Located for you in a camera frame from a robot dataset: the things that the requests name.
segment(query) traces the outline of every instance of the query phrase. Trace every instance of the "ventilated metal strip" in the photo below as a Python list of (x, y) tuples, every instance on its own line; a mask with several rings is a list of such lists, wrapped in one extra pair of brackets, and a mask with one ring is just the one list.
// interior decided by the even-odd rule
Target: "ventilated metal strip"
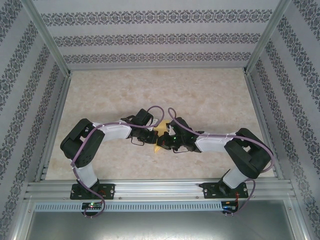
[[(35, 212), (80, 212), (81, 202), (38, 202)], [(105, 212), (185, 212), (221, 211), (221, 201), (109, 202)]]

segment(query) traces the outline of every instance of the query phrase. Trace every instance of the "patterned wallpaper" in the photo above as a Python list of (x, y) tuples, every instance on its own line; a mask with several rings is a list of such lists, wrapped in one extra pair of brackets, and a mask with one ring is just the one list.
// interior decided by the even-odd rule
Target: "patterned wallpaper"
[(250, 73), (311, 239), (320, 239), (319, 4), (292, 1)]
[(35, 0), (68, 67), (244, 67), (279, 0)]
[(0, 0), (0, 240), (34, 181), (64, 76), (18, 0)]

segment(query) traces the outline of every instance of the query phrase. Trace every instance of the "beige floor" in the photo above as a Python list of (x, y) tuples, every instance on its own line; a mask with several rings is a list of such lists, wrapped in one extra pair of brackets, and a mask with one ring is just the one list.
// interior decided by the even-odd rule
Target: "beige floor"
[[(75, 178), (59, 146), (80, 119), (107, 123), (152, 105), (162, 106), (168, 120), (167, 108), (175, 108), (196, 131), (224, 134), (244, 127), (262, 139), (240, 68), (78, 71), (72, 76), (46, 179)], [(161, 116), (157, 110), (151, 113)], [(220, 178), (234, 163), (227, 153), (154, 153), (154, 145), (118, 139), (100, 146), (93, 166), (99, 179), (184, 179)]]

